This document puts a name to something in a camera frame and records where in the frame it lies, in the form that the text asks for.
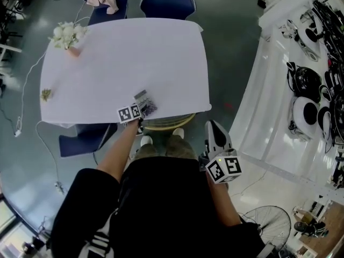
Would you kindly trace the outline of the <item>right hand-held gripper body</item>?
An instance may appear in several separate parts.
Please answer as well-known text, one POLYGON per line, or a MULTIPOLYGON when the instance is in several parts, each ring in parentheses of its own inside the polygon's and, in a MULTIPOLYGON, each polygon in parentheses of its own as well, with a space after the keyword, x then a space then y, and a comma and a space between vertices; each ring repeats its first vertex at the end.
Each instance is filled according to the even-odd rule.
POLYGON ((198 157, 200 171, 206 171, 214 184, 228 183, 242 174, 237 151, 233 148, 217 154, 209 159, 203 153, 198 157))

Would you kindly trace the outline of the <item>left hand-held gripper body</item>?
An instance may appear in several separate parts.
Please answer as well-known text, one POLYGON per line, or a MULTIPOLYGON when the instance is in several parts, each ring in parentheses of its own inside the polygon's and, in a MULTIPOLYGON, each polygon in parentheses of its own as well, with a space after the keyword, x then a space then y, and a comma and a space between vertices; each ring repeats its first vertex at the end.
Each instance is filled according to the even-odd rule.
POLYGON ((138 104, 131 104, 117 110, 119 123, 124 124, 136 119, 143 119, 144 116, 138 104))

